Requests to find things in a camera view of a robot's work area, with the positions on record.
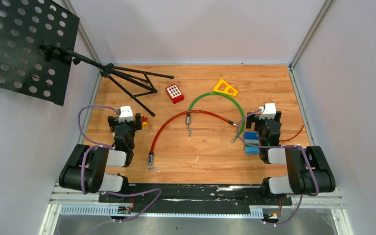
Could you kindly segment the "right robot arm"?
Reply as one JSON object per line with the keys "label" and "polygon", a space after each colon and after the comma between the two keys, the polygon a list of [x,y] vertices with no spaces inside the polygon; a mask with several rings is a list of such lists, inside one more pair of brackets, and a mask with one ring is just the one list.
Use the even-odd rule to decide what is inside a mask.
{"label": "right robot arm", "polygon": [[245,126],[254,126],[257,133],[254,143],[245,140],[247,147],[258,150],[260,159],[269,165],[284,165],[283,176],[266,177],[262,182],[260,198],[273,204],[281,196],[309,195],[335,191],[336,181],[320,146],[281,145],[281,112],[264,117],[258,112],[245,116]]}

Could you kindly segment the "red cable lock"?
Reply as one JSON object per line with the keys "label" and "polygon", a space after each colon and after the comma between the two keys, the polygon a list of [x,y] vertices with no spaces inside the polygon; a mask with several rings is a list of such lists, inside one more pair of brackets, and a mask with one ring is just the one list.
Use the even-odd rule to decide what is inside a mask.
{"label": "red cable lock", "polygon": [[185,114],[191,114],[191,113],[200,113],[200,114],[206,114],[206,115],[209,115],[209,116],[212,116],[212,117],[215,117],[215,118],[218,118],[226,123],[228,123],[229,125],[232,125],[232,126],[235,126],[237,127],[237,124],[235,124],[233,121],[225,118],[225,117],[222,117],[220,115],[217,115],[215,113],[212,113],[212,112],[209,112],[209,111],[204,111],[204,110],[187,110],[187,111],[183,111],[183,112],[180,112],[178,114],[175,114],[174,116],[170,117],[160,128],[159,130],[157,131],[153,141],[152,141],[152,144],[151,144],[151,147],[150,147],[150,150],[149,150],[149,153],[148,153],[148,158],[147,158],[147,169],[148,170],[153,170],[153,171],[156,171],[156,172],[160,172],[155,166],[154,166],[154,149],[155,149],[155,145],[156,145],[156,142],[161,134],[161,132],[166,128],[166,126],[168,124],[170,124],[173,120],[175,120],[176,118],[182,116],[182,115],[185,115]]}

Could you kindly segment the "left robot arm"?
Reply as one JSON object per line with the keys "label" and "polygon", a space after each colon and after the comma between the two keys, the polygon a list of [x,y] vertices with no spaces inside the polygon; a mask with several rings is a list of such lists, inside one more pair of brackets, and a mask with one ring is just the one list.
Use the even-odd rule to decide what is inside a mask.
{"label": "left robot arm", "polygon": [[59,176],[62,188],[79,190],[84,194],[111,191],[118,202],[130,197],[126,177],[106,173],[106,167],[128,167],[134,156],[135,132],[142,129],[145,116],[137,113],[133,120],[124,116],[109,116],[108,123],[114,134],[114,144],[95,147],[77,144]]}

